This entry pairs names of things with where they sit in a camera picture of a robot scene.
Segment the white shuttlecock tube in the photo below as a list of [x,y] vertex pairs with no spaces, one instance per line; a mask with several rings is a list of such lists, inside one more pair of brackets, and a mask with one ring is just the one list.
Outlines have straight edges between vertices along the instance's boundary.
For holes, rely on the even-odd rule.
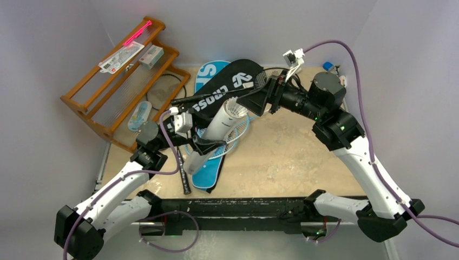
[[[209,141],[226,141],[227,136],[235,128],[237,123],[246,116],[248,111],[247,108],[237,103],[237,99],[237,97],[232,97],[222,104],[215,117],[202,134],[202,139]],[[194,149],[183,164],[185,172],[190,175],[196,174],[215,151],[223,145],[226,145],[226,142],[224,144],[211,145],[211,148],[204,148],[201,154],[197,149]]]

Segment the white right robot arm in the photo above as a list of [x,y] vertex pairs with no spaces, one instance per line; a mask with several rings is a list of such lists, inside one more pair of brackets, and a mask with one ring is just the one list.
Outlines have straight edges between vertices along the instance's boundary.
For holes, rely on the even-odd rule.
[[237,103],[257,116],[270,105],[270,113],[285,108],[313,120],[316,138],[344,163],[366,194],[365,199],[357,200],[316,191],[304,205],[308,219],[335,217],[358,225],[371,240],[383,242],[400,234],[408,220],[424,210],[421,200],[410,198],[377,165],[369,135],[342,109],[346,88],[338,76],[320,72],[309,89],[295,87],[285,75],[262,76],[243,83],[241,89]]

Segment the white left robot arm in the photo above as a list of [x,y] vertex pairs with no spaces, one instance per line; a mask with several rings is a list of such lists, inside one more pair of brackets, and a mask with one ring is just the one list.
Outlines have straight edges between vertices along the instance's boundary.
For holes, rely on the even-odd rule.
[[140,127],[137,149],[124,168],[103,188],[75,207],[64,206],[56,216],[54,241],[63,249],[63,258],[93,259],[104,243],[127,225],[146,219],[156,221],[167,215],[184,215],[196,221],[189,213],[166,205],[166,201],[148,190],[143,190],[126,204],[122,201],[154,175],[162,175],[167,156],[163,148],[192,144],[206,154],[192,164],[185,163],[185,172],[194,173],[204,161],[222,145],[232,127],[211,122],[203,135],[190,128],[191,138],[181,136],[181,127],[168,132],[160,123],[148,122]]

